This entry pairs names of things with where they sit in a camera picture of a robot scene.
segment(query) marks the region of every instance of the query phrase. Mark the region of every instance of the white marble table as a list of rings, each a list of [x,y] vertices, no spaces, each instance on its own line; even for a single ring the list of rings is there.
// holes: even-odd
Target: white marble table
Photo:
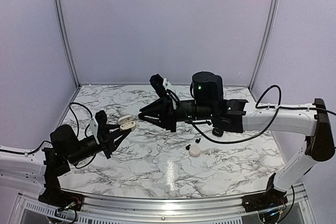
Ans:
[[[181,100],[190,99],[187,86],[176,86],[176,93]],[[224,88],[224,96],[253,100],[246,88]],[[84,86],[75,101],[85,104],[93,114],[104,109],[108,122],[116,123],[123,115],[137,115],[140,108],[157,98],[151,86]],[[79,118],[79,139],[82,139],[89,115],[79,106],[73,108]],[[59,178],[62,188],[135,198],[225,196],[264,190],[268,177],[284,164],[270,132],[249,142],[219,145],[204,139],[185,123],[177,123],[177,132],[170,133],[138,119],[136,122],[136,130],[111,159],[99,153],[86,168],[71,166],[71,172]],[[76,132],[70,112],[64,123]],[[211,126],[200,128],[216,138],[211,135]],[[224,133],[216,139],[239,140],[254,134]],[[201,155],[191,157],[185,147],[196,144],[199,137]]]

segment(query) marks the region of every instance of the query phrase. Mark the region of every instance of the white bottle cap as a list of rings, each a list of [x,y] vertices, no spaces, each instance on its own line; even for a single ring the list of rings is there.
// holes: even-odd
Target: white bottle cap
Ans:
[[[198,157],[201,154],[201,149],[196,145],[190,146],[189,154],[192,157]]]

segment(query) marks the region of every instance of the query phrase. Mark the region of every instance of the light purple wall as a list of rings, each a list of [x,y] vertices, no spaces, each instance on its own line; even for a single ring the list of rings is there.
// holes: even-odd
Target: light purple wall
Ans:
[[[247,86],[270,0],[62,0],[81,83],[189,83],[213,71]]]
[[[0,145],[36,148],[75,90],[53,0],[0,0],[0,80]],[[7,223],[17,190],[0,195]]]
[[[271,84],[283,90],[283,103],[323,98],[336,111],[336,0],[280,0],[275,26],[254,93]],[[265,101],[276,102],[276,92]],[[336,137],[336,119],[330,116]],[[276,133],[286,159],[304,137]],[[318,224],[335,223],[336,157],[316,165],[304,178]]]

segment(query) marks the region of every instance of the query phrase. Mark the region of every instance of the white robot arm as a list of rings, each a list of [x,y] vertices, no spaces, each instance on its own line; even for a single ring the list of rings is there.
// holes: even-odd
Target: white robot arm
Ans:
[[[213,134],[216,136],[220,136],[221,132],[223,134],[223,131],[242,133],[255,130],[294,132],[306,136],[307,147],[299,149],[284,167],[271,175],[264,193],[243,197],[242,205],[247,212],[287,202],[286,191],[298,179],[316,163],[327,161],[334,156],[335,146],[327,114],[329,111],[326,110],[322,99],[298,105],[225,100],[220,76],[210,72],[199,72],[193,75],[192,79],[191,95],[194,99],[180,101],[172,90],[162,85],[163,78],[158,74],[152,76],[151,85],[160,98],[142,108],[139,118],[171,132],[176,132],[176,122],[187,122],[206,139],[219,144],[235,144],[254,137],[234,142],[215,141],[204,135],[197,128],[195,121],[211,120]]]

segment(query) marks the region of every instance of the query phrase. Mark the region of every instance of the wire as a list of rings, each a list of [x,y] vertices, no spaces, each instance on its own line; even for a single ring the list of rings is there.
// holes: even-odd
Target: wire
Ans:
[[[87,131],[88,131],[88,128],[90,127],[90,124],[88,124],[88,126],[86,126],[86,128],[85,128],[85,131],[84,131],[84,134],[85,134],[85,137],[88,137],[88,135],[87,135]]]
[[[190,83],[190,95],[193,99],[195,99],[195,97],[193,95],[193,83]]]
[[[78,103],[78,102],[70,102],[69,103],[69,109],[70,111],[72,112],[72,114],[74,115],[75,119],[76,119],[76,124],[77,124],[77,134],[76,134],[76,137],[78,137],[79,135],[79,122],[78,122],[78,119],[76,117],[76,114],[74,113],[74,111],[72,110],[72,107],[71,105],[78,105],[78,106],[81,106],[83,107],[84,109],[86,109],[89,113],[90,113],[90,118],[93,118],[93,115],[92,115],[92,112],[88,109],[88,107],[86,107],[85,105],[81,104],[81,103]]]
[[[293,206],[294,206],[294,203],[295,203],[295,191],[294,191],[294,187],[292,187],[292,192],[293,192],[293,202],[292,202],[292,205],[290,206],[288,212],[284,215],[284,217],[278,221],[278,223],[282,222],[288,215],[289,213],[291,212],[291,210],[293,209]]]
[[[260,98],[263,98],[265,96],[265,94],[271,90],[272,88],[277,88],[279,90],[279,101],[278,101],[278,105],[281,104],[281,88],[277,85],[272,85],[270,86],[267,90],[265,90],[265,92],[261,95]],[[272,123],[274,122],[275,118],[277,117],[278,113],[279,113],[279,108],[277,108],[277,110],[275,111],[274,116],[272,117],[271,121],[267,124],[267,126],[258,134],[254,135],[254,136],[250,136],[248,138],[242,139],[242,140],[236,140],[236,141],[230,141],[230,142],[222,142],[222,141],[217,141],[217,140],[213,140],[210,137],[208,137],[207,135],[205,135],[197,126],[196,124],[189,118],[188,113],[185,111],[184,107],[181,104],[181,101],[179,99],[179,97],[171,90],[167,89],[167,92],[170,93],[172,95],[172,97],[174,98],[174,100],[176,101],[176,103],[181,107],[182,111],[184,112],[184,114],[187,116],[189,123],[199,132],[199,134],[201,134],[204,138],[206,138],[207,140],[209,140],[210,142],[216,143],[216,144],[238,144],[238,143],[243,143],[249,140],[252,140],[256,137],[261,136],[262,134],[264,134],[268,128],[272,125]]]
[[[88,109],[88,107],[86,107],[85,105],[83,105],[83,104],[81,104],[81,103],[78,103],[78,102],[70,102],[69,103],[69,106],[71,106],[71,105],[78,105],[78,106],[81,106],[81,107],[83,107],[84,109],[86,109],[89,113],[90,113],[90,118],[93,118],[93,115],[92,115],[92,112],[91,112],[91,110],[89,110]]]
[[[194,124],[207,124],[207,125],[212,125],[212,123],[211,122],[209,122],[208,120],[205,120],[205,121],[201,121],[201,122],[194,122],[193,121],[193,123]]]
[[[92,157],[92,159],[91,159],[87,164],[85,164],[85,165],[83,165],[83,166],[81,166],[81,167],[77,167],[77,166],[75,165],[75,168],[76,168],[76,169],[82,169],[82,168],[84,168],[84,167],[87,167],[89,164],[92,163],[92,161],[94,160],[95,157],[96,157],[96,155],[94,154],[94,156]]]
[[[281,203],[283,204],[283,206],[284,206],[284,208],[283,208],[283,211],[284,210],[286,210],[286,208],[287,208],[287,205],[286,205],[286,203],[283,201],[283,200],[281,200]]]
[[[72,222],[70,222],[68,224],[74,224],[77,220],[77,211],[76,210],[74,210],[74,211],[75,211],[75,218],[73,219]],[[63,220],[61,222],[57,222],[56,220],[50,220],[48,216],[46,216],[46,217],[47,217],[47,220],[48,220],[49,223],[63,224],[65,222],[65,220]]]
[[[74,210],[74,211],[75,211],[75,218],[69,224],[74,224],[76,222],[76,220],[77,220],[77,211],[76,210]]]
[[[77,200],[77,204],[79,205],[80,204],[80,200],[79,198],[75,197],[75,196],[72,196],[70,199],[76,199]]]
[[[261,97],[258,99],[257,103],[256,103],[256,109],[261,109],[260,107],[258,107],[259,103],[261,102],[261,100],[264,98],[264,96],[268,93],[268,91],[270,91],[273,88],[277,88],[279,91],[279,99],[278,99],[278,105],[281,104],[281,98],[282,98],[282,91],[281,88],[278,85],[272,85],[269,86],[261,95]]]
[[[41,147],[42,147],[42,145],[44,144],[44,143],[49,143],[49,144],[51,144],[51,142],[50,141],[42,141],[42,143],[35,149],[35,150],[33,150],[33,151],[31,151],[31,152],[16,152],[16,151],[10,151],[10,150],[3,150],[3,149],[0,149],[0,152],[7,152],[7,153],[12,153],[12,154],[19,154],[19,155],[31,155],[31,154],[34,154],[34,153],[36,153],[36,152],[38,152],[40,149],[41,149]]]
[[[74,113],[74,111],[72,110],[70,104],[69,104],[69,109],[70,109],[70,111],[72,112],[72,114],[74,115],[74,117],[75,117],[75,119],[76,119],[76,124],[77,124],[77,134],[76,134],[76,137],[78,137],[78,135],[79,135],[79,122],[78,122],[77,116],[76,116],[76,114]]]
[[[85,137],[88,137],[88,135],[87,135],[87,131],[88,131],[89,126],[90,126],[90,124],[88,124],[88,126],[86,126],[86,128],[85,128],[85,131],[84,131]],[[82,169],[82,168],[88,166],[89,164],[92,163],[92,161],[94,160],[95,157],[96,157],[96,155],[94,154],[94,156],[92,157],[92,159],[91,159],[87,164],[85,164],[85,165],[83,165],[83,166],[81,166],[81,167],[77,167],[77,166],[75,165],[75,168],[76,168],[76,169]]]

